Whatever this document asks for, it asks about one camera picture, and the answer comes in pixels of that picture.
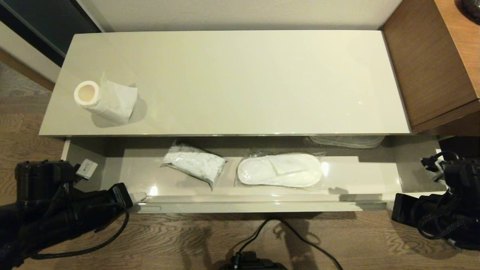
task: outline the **wooden cabinet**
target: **wooden cabinet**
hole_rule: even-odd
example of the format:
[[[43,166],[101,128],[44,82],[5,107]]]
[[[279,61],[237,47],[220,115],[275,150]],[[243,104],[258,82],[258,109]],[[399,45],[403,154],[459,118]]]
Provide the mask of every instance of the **wooden cabinet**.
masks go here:
[[[480,135],[480,28],[460,1],[403,0],[383,30],[413,132]]]

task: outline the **white cabinet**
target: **white cabinet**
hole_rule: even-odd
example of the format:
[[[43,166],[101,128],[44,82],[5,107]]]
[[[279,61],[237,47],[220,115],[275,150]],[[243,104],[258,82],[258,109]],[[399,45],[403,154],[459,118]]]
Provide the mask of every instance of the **white cabinet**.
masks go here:
[[[77,106],[82,81],[138,87],[128,124]],[[41,135],[409,134],[381,31],[75,35]]]

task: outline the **plastic-wrapped item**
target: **plastic-wrapped item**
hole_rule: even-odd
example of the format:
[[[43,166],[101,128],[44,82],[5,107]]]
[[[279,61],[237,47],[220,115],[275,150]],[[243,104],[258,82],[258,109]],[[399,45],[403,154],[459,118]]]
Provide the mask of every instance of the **plastic-wrapped item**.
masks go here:
[[[318,185],[322,163],[307,153],[253,156],[240,162],[237,180],[246,185],[278,185],[306,188]]]
[[[321,145],[342,146],[348,148],[376,148],[384,140],[384,135],[355,136],[309,136],[314,143]]]
[[[221,156],[177,141],[163,159],[163,165],[207,182],[212,190],[226,162]]]

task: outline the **glossy surface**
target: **glossy surface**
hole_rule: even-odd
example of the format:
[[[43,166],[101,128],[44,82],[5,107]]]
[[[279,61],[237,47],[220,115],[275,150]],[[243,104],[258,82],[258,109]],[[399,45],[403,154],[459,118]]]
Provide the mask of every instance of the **glossy surface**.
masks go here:
[[[48,105],[46,90],[21,75],[1,69],[0,85],[0,204],[15,203],[16,180],[14,168],[19,160],[56,160],[60,158],[63,142],[38,136],[43,114]],[[340,208],[340,203],[328,209]],[[431,241],[416,228],[391,221],[391,212],[314,212],[314,213],[222,213],[174,214],[158,213],[168,210],[165,203],[151,207],[153,214],[131,213],[130,221],[120,236],[105,248],[82,256],[32,260],[27,259],[18,270],[217,270],[229,262],[236,243],[248,239],[267,218],[276,216],[287,220],[303,237],[334,255],[344,269],[404,270],[404,269],[472,269],[479,268],[475,251],[459,253],[447,242]],[[198,210],[221,210],[201,207]],[[250,209],[256,210],[250,203]],[[293,211],[308,211],[305,204]],[[106,241],[123,222],[118,218],[99,233],[55,245],[45,253],[82,250]],[[324,270],[334,266],[330,258],[300,242],[278,222],[268,223],[256,241],[249,245],[261,258],[283,263],[287,269]]]
[[[141,206],[145,212],[345,211],[393,200],[396,193],[403,191],[402,186],[411,182],[418,182],[416,192],[444,190],[440,185],[431,186],[425,173],[407,177],[399,174],[398,147],[403,152],[405,145],[415,142],[422,149],[409,149],[409,159],[402,158],[404,163],[417,162],[410,165],[413,170],[422,170],[420,157],[435,154],[432,137],[424,137],[424,143],[416,141],[417,136],[410,137],[412,140],[401,140],[400,146],[395,145],[395,138],[388,138],[376,149],[325,147],[301,137],[189,138],[192,144],[228,160],[213,191],[204,181],[161,166],[171,138],[73,138],[62,158],[73,163],[89,158],[99,163],[92,178],[79,182],[77,188],[99,190],[123,182],[129,193],[149,195]],[[420,147],[422,144],[431,147]],[[243,185],[236,179],[238,164],[248,154],[258,152],[317,155],[324,176],[309,188]]]
[[[138,87],[129,123],[73,100],[76,86]],[[380,31],[198,31],[76,35],[41,135],[406,134]]]

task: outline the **black cable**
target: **black cable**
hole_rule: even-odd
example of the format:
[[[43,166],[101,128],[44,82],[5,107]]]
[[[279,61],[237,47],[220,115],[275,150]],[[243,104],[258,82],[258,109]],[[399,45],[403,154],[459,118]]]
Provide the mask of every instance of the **black cable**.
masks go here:
[[[450,206],[448,205],[448,203],[447,203],[447,205],[443,205],[442,208],[440,208],[440,206],[441,206],[441,204],[442,204],[442,201],[443,201],[447,196],[448,196],[448,191],[446,191],[445,193],[443,193],[442,196],[440,196],[440,198],[438,199],[438,202],[437,202],[437,204],[436,204],[436,206],[435,206],[435,212],[438,213],[438,212],[440,212],[441,210],[443,211],[443,210],[448,209],[448,208],[450,207]],[[439,217],[435,217],[435,219],[434,219],[434,220],[435,220],[435,226],[437,227],[437,230],[438,230],[439,232],[441,232],[441,231],[443,231],[443,228],[441,227],[440,221],[438,220],[438,218],[439,218]]]
[[[125,210],[125,220],[123,221],[123,224],[122,226],[120,227],[120,229],[112,236],[110,237],[108,240],[106,240],[105,242],[99,244],[99,245],[96,245],[94,247],[91,247],[91,248],[87,248],[87,249],[83,249],[83,250],[79,250],[79,251],[71,251],[71,252],[64,252],[64,253],[55,253],[55,254],[33,254],[30,256],[30,258],[32,259],[35,259],[35,260],[43,260],[43,259],[52,259],[52,258],[63,258],[63,257],[71,257],[71,256],[77,256],[77,255],[82,255],[82,254],[87,254],[87,253],[90,253],[90,252],[93,252],[93,251],[96,251],[96,250],[99,250],[103,247],[105,247],[106,245],[110,244],[113,240],[115,240],[122,232],[123,230],[125,229],[125,227],[127,226],[127,223],[128,223],[128,220],[130,218],[130,214],[128,212],[128,210],[121,204],[107,204],[107,205],[117,205],[117,206],[120,206],[122,207],[124,210]]]
[[[253,242],[255,239],[257,239],[258,235],[260,234],[260,231],[264,228],[264,226],[269,223],[270,221],[279,221],[281,223],[283,223],[287,228],[289,228],[292,233],[294,233],[302,242],[304,243],[307,243],[311,246],[313,246],[314,248],[320,250],[321,252],[323,252],[325,255],[327,255],[330,259],[332,259],[332,261],[335,263],[335,265],[337,266],[338,269],[340,270],[343,270],[342,266],[340,265],[340,263],[336,260],[336,258],[334,256],[332,256],[330,253],[328,253],[327,251],[325,251],[324,249],[322,249],[321,247],[315,245],[314,243],[306,240],[305,238],[303,238],[290,224],[288,224],[288,222],[286,222],[285,220],[283,219],[279,219],[279,218],[269,218],[267,220],[265,220],[262,224],[260,224],[260,226],[258,227],[257,229],[257,232],[255,233],[255,236],[250,239],[249,241],[247,241],[241,248],[240,250],[236,253],[236,255],[238,256],[236,262],[235,262],[235,266],[234,268],[237,269],[240,265],[239,265],[239,258],[241,257],[241,252],[242,250],[248,246],[248,244],[250,244],[251,242]]]
[[[439,158],[439,157],[443,156],[444,154],[454,155],[456,160],[459,160],[459,159],[460,159],[460,157],[457,155],[457,153],[452,152],[452,151],[448,151],[448,150],[440,151],[440,152],[438,152],[437,154],[435,154],[434,157],[435,157],[435,158]]]
[[[48,209],[47,209],[47,211],[45,211],[45,214],[43,215],[44,219],[50,217],[53,210],[55,209],[55,206],[58,203],[58,199],[63,194],[63,191],[64,191],[64,186],[63,185],[64,185],[64,183],[60,183],[59,187],[57,188],[57,191],[55,192],[55,195],[53,195],[52,199],[50,200],[50,204],[48,206]]]
[[[441,239],[441,238],[444,238],[444,237],[450,235],[451,233],[455,232],[457,229],[459,229],[461,227],[468,226],[468,225],[479,222],[479,220],[475,219],[475,218],[458,220],[458,221],[455,221],[454,223],[450,224],[446,229],[439,232],[438,234],[428,235],[423,230],[423,227],[425,226],[425,224],[430,222],[435,217],[439,217],[439,216],[438,215],[425,216],[425,219],[423,221],[419,222],[418,231],[423,237],[425,237],[427,239],[431,239],[431,240]]]
[[[417,227],[417,209],[428,200],[428,197],[420,197],[413,204],[412,210],[410,211],[410,220],[413,227]]]

